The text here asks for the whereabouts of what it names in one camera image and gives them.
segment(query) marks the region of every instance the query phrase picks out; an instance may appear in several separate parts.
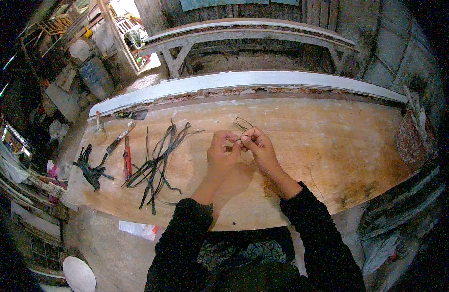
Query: white bench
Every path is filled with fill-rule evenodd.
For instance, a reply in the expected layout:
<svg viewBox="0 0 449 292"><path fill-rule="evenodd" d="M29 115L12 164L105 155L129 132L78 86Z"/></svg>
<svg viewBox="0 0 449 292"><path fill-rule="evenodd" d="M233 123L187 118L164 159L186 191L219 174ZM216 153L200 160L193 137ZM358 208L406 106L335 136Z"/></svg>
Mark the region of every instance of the white bench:
<svg viewBox="0 0 449 292"><path fill-rule="evenodd" d="M162 52L172 78L180 77L182 63L194 44L228 39L274 39L313 44L330 52L336 74L343 70L347 56L358 52L355 43L336 32L312 25L278 19L225 18L174 27L146 39L140 55ZM182 47L176 59L169 49Z"/></svg>

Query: wall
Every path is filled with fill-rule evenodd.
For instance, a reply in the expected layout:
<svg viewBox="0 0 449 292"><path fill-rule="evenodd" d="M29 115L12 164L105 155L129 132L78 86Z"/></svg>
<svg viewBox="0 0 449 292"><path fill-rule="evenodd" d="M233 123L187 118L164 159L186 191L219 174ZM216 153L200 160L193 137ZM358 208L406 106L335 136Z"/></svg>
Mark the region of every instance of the wall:
<svg viewBox="0 0 449 292"><path fill-rule="evenodd" d="M149 36L168 28L165 26L161 0L134 0L134 3Z"/></svg>
<svg viewBox="0 0 449 292"><path fill-rule="evenodd" d="M407 85L420 93L421 103L433 127L436 130L439 127L444 99L437 61L416 20L400 0L302 0L299 6L270 2L269 5L221 5L186 12L182 11L180 0L163 3L159 0L135 0L135 3L143 23L149 25L152 34L193 22L231 17L273 18L330 27L355 42L356 49L360 51L348 59L341 75L397 92ZM326 17L333 9L338 12L336 22L327 24ZM268 54L269 51L282 56L280 60L272 57L271 64L278 60L280 64L289 64L281 69L299 66L299 70L333 73L330 58L324 50L267 39L195 44L186 64L192 68L189 70L192 74L223 69L257 69L264 65L261 62L270 62L258 54Z"/></svg>

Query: white painted edge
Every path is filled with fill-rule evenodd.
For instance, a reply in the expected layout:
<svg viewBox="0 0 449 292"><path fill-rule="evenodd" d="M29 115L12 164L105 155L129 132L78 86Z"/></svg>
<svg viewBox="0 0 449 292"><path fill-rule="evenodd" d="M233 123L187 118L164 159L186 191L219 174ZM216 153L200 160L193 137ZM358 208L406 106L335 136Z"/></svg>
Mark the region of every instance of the white painted edge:
<svg viewBox="0 0 449 292"><path fill-rule="evenodd" d="M48 273L40 272L40 271L34 270L34 269L32 269L32 268L27 268L27 269L29 269L30 271L32 271L32 272L34 272L34 273L43 275L43 276L48 276L48 277L53 277L53 278L59 278L59 279L65 279L65 278L66 278L66 277L64 277L64 276L58 276L58 275L53 275L53 274L48 274Z"/></svg>
<svg viewBox="0 0 449 292"><path fill-rule="evenodd" d="M325 90L343 90L373 97L407 103L406 96L389 89L356 79L301 71L238 71L169 79L157 85L104 100L95 104L88 120L96 116L111 114L139 103L152 102L165 96L181 95L205 89L229 88L237 86L303 86Z"/></svg>
<svg viewBox="0 0 449 292"><path fill-rule="evenodd" d="M184 31L194 30L194 29L207 28L207 27L218 27L218 26L235 26L235 25L267 25L267 26L290 27L290 28L296 28L296 29L300 29L300 30L315 32L318 34L326 35L328 37L336 38L338 40L352 44L353 46L356 45L355 42L348 40L347 38L344 38L339 35L331 34L329 32L319 30L319 29L316 29L313 27L307 27L307 26L301 26L301 25L295 25L295 24L289 24L289 23L281 23L281 22L277 22L277 21L258 21L258 20L226 21L226 22L206 23L206 24L193 25L193 26L189 26L189 27L182 27L182 28L178 28L175 30L163 32L158 35L151 36L151 37L147 38L145 40L145 42L156 40L159 37L164 37L164 36L184 32Z"/></svg>
<svg viewBox="0 0 449 292"><path fill-rule="evenodd" d="M33 215L15 202L11 202L11 212L20 216L29 225L53 236L54 238L59 239L61 236L58 225L52 224L45 219L41 219L40 217Z"/></svg>

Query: yellow object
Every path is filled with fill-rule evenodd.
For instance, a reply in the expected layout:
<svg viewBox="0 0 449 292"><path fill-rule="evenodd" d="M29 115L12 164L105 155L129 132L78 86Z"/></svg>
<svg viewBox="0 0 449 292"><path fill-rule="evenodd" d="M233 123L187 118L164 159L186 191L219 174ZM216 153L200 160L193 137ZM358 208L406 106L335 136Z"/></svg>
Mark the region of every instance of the yellow object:
<svg viewBox="0 0 449 292"><path fill-rule="evenodd" d="M87 30L87 32L84 34L86 38L91 38L91 36L93 35L93 31L91 31L88 27L85 27L85 29Z"/></svg>

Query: person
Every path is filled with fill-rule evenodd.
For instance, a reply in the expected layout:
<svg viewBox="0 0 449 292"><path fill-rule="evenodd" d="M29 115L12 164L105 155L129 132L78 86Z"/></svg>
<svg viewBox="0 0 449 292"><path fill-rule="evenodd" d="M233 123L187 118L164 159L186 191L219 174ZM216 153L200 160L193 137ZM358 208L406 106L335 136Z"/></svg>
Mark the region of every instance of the person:
<svg viewBox="0 0 449 292"><path fill-rule="evenodd" d="M225 146L226 141L233 143ZM250 150L261 173L279 189L283 214L299 232L308 277L294 265L287 227L209 232L213 195ZM156 245L145 291L365 291L361 271L326 206L283 171L267 135L254 127L239 138L214 134L208 170L189 199L179 201Z"/></svg>

